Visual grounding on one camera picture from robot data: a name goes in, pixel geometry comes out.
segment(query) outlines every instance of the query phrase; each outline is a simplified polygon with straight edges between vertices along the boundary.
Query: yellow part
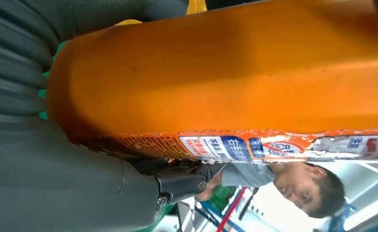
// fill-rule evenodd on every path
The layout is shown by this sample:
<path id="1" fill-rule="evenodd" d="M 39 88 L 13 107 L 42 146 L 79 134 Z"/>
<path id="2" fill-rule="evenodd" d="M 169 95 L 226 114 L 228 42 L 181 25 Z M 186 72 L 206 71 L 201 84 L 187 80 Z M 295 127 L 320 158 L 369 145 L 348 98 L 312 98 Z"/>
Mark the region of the yellow part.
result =
<path id="1" fill-rule="evenodd" d="M 186 12 L 187 15 L 200 13 L 204 11 L 207 11 L 205 0 L 189 0 L 188 11 Z M 137 24 L 137 23 L 141 23 L 141 21 L 128 19 L 128 20 L 124 20 L 118 23 L 117 25 L 129 25 L 129 24 Z"/>
<path id="2" fill-rule="evenodd" d="M 372 0 L 273 0 L 114 27 L 68 42 L 48 116 L 109 134 L 378 128 Z"/>

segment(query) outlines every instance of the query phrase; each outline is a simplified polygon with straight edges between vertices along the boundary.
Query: man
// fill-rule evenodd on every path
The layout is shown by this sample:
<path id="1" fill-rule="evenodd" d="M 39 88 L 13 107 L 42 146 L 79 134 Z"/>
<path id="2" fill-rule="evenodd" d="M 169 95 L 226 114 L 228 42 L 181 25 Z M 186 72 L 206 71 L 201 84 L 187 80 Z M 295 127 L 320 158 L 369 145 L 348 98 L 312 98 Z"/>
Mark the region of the man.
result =
<path id="1" fill-rule="evenodd" d="M 341 180 L 331 171 L 306 162 L 273 163 L 269 166 L 228 163 L 197 199 L 209 200 L 213 189 L 220 184 L 260 187 L 272 181 L 286 199 L 312 218 L 331 216 L 345 202 Z"/>

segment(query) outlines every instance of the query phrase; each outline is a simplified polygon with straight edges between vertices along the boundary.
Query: gray shirt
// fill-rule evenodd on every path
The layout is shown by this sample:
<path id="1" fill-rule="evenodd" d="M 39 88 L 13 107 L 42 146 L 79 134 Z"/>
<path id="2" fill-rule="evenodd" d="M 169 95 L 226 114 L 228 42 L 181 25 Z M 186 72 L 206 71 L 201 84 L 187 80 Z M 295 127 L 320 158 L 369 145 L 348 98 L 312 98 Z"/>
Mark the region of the gray shirt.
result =
<path id="1" fill-rule="evenodd" d="M 222 186 L 260 187 L 275 179 L 267 165 L 227 163 L 222 170 Z"/>

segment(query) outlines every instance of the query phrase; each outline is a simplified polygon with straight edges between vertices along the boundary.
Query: bolt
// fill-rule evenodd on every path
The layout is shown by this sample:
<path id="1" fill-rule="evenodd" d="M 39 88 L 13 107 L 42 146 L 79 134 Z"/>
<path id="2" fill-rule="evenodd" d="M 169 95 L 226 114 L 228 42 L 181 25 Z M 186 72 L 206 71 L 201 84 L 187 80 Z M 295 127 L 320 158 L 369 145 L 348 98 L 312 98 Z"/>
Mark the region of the bolt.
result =
<path id="1" fill-rule="evenodd" d="M 203 192 L 205 188 L 206 188 L 206 181 L 204 179 L 200 179 L 198 181 L 198 190 L 200 192 Z"/>
<path id="2" fill-rule="evenodd" d="M 164 205 L 168 202 L 168 198 L 167 197 L 159 197 L 158 199 L 158 205 Z"/>

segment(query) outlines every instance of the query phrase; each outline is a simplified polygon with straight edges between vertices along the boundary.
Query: green object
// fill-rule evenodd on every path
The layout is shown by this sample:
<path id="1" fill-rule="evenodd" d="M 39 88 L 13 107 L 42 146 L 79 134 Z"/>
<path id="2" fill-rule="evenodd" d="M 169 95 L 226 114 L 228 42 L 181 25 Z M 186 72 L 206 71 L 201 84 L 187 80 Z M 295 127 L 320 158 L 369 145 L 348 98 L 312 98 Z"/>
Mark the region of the green object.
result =
<path id="1" fill-rule="evenodd" d="M 229 204 L 229 199 L 236 192 L 236 187 L 217 186 L 212 193 L 209 203 L 218 211 L 222 212 Z"/>
<path id="2" fill-rule="evenodd" d="M 59 44 L 57 53 L 55 54 L 55 56 L 54 56 L 53 59 L 55 59 L 55 57 L 57 56 L 58 52 L 62 49 L 62 47 L 64 45 L 65 45 L 65 42 L 62 42 L 61 44 Z M 48 78 L 49 77 L 49 72 L 44 72 L 44 76 L 46 78 Z M 45 98 L 45 89 L 42 89 L 42 90 L 38 91 L 38 96 L 40 96 L 42 98 Z M 48 119 L 46 111 L 41 112 L 40 113 L 40 117 L 43 118 L 43 119 Z"/>
<path id="3" fill-rule="evenodd" d="M 142 230 L 137 230 L 135 232 L 151 232 L 154 230 L 154 228 L 159 224 L 159 222 L 162 220 L 162 218 L 167 215 L 173 208 L 174 204 L 170 205 L 163 205 L 160 207 L 159 211 L 156 213 L 155 217 L 155 222 L 152 223 L 149 227 L 142 229 Z"/>

